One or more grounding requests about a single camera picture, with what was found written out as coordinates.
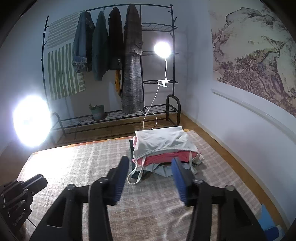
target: potted plant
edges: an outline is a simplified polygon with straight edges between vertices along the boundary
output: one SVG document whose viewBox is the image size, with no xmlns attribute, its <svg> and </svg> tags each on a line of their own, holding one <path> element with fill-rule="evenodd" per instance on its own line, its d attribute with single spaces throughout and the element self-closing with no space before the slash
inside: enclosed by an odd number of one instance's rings
<svg viewBox="0 0 296 241">
<path fill-rule="evenodd" d="M 107 113 L 105 113 L 103 105 L 92 106 L 90 104 L 89 109 L 91 110 L 91 113 L 93 115 L 93 119 L 96 121 L 102 120 L 102 119 L 106 118 L 106 116 L 107 116 Z"/>
</svg>

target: painted mountain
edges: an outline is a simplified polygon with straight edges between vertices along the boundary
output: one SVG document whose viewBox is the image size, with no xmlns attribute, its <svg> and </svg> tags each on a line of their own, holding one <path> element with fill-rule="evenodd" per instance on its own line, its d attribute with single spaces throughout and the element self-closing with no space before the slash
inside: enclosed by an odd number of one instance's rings
<svg viewBox="0 0 296 241">
<path fill-rule="evenodd" d="M 280 106 L 296 117 L 296 44 L 266 6 L 225 16 L 210 8 L 214 77 Z"/>
</svg>

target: green and white striped fabric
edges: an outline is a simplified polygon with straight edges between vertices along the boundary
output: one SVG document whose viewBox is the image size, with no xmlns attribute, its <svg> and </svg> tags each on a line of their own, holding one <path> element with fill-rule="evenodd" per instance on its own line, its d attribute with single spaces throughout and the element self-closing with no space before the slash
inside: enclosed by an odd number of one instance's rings
<svg viewBox="0 0 296 241">
<path fill-rule="evenodd" d="M 72 66 L 72 46 L 80 13 L 61 18 L 49 25 L 47 38 L 47 74 L 52 100 L 84 91 L 83 73 L 75 73 Z"/>
</svg>

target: yellow cloth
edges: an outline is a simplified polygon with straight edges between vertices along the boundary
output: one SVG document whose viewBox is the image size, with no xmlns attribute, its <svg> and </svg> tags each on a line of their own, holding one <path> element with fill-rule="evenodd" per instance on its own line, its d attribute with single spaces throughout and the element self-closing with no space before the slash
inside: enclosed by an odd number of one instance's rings
<svg viewBox="0 0 296 241">
<path fill-rule="evenodd" d="M 121 88 L 120 88 L 120 81 L 121 80 L 121 75 L 120 75 L 120 70 L 115 70 L 115 88 L 116 92 L 118 95 L 121 97 Z"/>
</svg>

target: pink garment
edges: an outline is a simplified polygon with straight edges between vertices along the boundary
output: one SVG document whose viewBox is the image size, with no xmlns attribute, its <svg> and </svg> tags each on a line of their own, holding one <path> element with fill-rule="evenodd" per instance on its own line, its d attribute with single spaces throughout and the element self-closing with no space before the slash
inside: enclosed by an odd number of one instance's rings
<svg viewBox="0 0 296 241">
<path fill-rule="evenodd" d="M 163 153 L 155 156 L 147 156 L 144 166 L 148 166 L 151 163 L 171 162 L 174 157 L 178 157 L 181 161 L 189 162 L 189 153 L 190 151 L 177 151 L 172 153 Z M 196 152 L 192 152 L 192 158 L 194 158 L 196 155 Z M 142 158 L 138 159 L 138 164 L 142 165 Z"/>
</svg>

